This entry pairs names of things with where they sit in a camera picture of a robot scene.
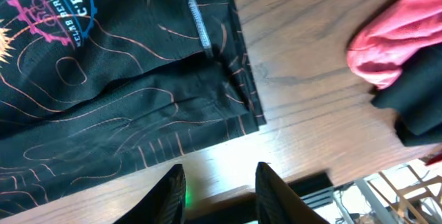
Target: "wooden table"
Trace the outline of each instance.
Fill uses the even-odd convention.
[[[327,171],[335,185],[418,158],[394,112],[369,104],[371,86],[351,74],[345,47],[391,0],[237,0],[268,125],[4,219],[4,223],[111,223],[175,163],[183,163],[194,209],[253,191],[258,161],[285,180]]]

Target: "black fabric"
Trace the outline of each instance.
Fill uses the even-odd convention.
[[[442,44],[420,49],[403,65],[402,75],[372,100],[396,109],[395,124],[405,146],[442,142]]]
[[[0,0],[0,218],[265,123],[234,1],[197,2],[214,58],[186,0]]]

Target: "green light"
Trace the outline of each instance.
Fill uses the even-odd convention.
[[[190,193],[189,187],[186,185],[186,207],[190,207],[192,203],[192,194]]]

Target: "black object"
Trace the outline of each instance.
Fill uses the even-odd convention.
[[[321,187],[325,188],[312,193]],[[303,194],[303,198],[299,198],[294,189]],[[256,171],[256,194],[245,196],[245,199],[231,203],[224,209],[185,222],[182,218],[184,192],[182,165],[175,165],[152,191],[117,223],[243,224],[254,220],[262,224],[327,223],[311,209],[311,206],[322,207],[331,203],[333,186],[326,174],[286,185],[268,164],[260,162]]]
[[[405,146],[442,141],[442,44],[420,49],[403,65],[401,76],[372,100],[399,112],[395,128]]]
[[[140,203],[121,217],[121,223],[182,223],[186,206],[186,177],[174,165]]]

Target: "pink cloth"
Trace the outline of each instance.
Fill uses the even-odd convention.
[[[441,42],[442,0],[399,0],[353,39],[347,63],[353,73],[384,89],[418,49]]]

